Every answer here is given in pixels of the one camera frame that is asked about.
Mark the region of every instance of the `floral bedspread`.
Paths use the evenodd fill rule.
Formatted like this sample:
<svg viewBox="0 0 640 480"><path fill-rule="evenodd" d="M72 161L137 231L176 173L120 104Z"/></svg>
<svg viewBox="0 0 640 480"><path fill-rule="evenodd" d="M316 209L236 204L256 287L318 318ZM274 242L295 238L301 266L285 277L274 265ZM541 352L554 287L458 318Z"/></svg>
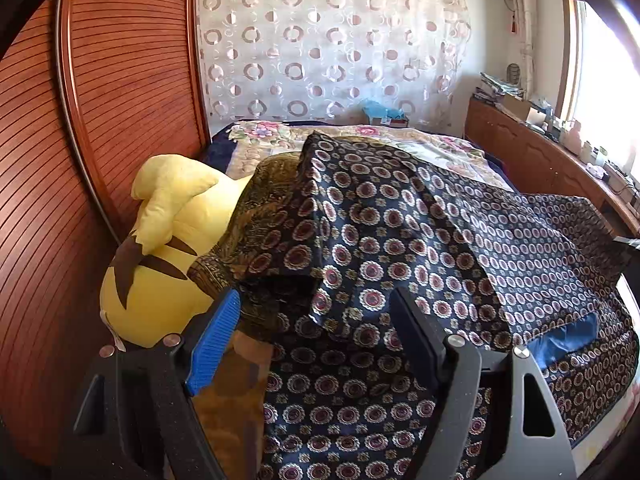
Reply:
<svg viewBox="0 0 640 480"><path fill-rule="evenodd" d="M457 137L438 136L413 128L386 126L287 126L271 121L245 121L232 126L229 139L238 147L226 174L238 179L255 171L261 160L283 152L300 152L313 131L329 137L368 137L379 139L458 175L510 190L504 179L489 167L484 152Z"/></svg>

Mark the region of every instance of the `silver screw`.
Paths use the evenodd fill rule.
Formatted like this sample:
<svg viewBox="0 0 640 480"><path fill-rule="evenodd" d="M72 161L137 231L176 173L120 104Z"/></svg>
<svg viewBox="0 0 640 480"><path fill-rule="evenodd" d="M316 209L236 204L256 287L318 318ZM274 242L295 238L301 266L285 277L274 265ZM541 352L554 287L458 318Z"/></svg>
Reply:
<svg viewBox="0 0 640 480"><path fill-rule="evenodd" d="M465 345L465 342L465 338L458 334L447 337L447 343L455 348L462 348Z"/></svg>
<svg viewBox="0 0 640 480"><path fill-rule="evenodd" d="M116 349L113 347L113 345L105 345L102 348L100 348L100 351L98 352L98 354L100 354L100 357L111 357L114 353L115 353Z"/></svg>
<svg viewBox="0 0 640 480"><path fill-rule="evenodd" d="M514 346L513 353L516 354L516 357L520 359L526 359L531 355L531 352L526 346Z"/></svg>
<svg viewBox="0 0 640 480"><path fill-rule="evenodd" d="M164 346L177 346L180 344L180 336L177 334L168 334L162 338L162 343Z"/></svg>

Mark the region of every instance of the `wooden window frame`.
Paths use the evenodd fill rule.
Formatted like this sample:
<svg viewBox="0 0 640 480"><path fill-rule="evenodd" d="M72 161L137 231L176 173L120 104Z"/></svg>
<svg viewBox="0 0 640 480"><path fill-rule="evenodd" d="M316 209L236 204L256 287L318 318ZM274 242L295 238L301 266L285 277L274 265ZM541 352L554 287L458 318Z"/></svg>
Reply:
<svg viewBox="0 0 640 480"><path fill-rule="evenodd" d="M582 71L582 35L584 9L581 0L562 0L564 12L564 53L556 116L562 120L574 117Z"/></svg>

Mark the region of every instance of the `window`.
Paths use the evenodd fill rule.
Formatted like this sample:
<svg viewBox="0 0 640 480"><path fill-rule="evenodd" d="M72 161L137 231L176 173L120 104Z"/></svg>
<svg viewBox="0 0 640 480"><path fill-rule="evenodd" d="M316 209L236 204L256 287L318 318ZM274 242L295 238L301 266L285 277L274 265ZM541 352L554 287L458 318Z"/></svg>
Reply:
<svg viewBox="0 0 640 480"><path fill-rule="evenodd" d="M564 11L566 91L561 91L559 114L580 121L582 140L603 146L622 167L631 147L640 144L640 75L616 35L586 2L565 0ZM640 180L640 156L632 174Z"/></svg>

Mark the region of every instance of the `blue fabric patch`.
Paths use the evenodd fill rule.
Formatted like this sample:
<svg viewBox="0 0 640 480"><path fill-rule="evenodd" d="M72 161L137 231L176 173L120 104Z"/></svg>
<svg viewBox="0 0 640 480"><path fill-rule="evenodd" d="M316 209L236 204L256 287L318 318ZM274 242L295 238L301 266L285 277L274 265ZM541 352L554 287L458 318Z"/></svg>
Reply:
<svg viewBox="0 0 640 480"><path fill-rule="evenodd" d="M557 363L569 352L575 352L598 336L598 316L595 312L582 319L550 330L534 339L527 348L541 370Z"/></svg>

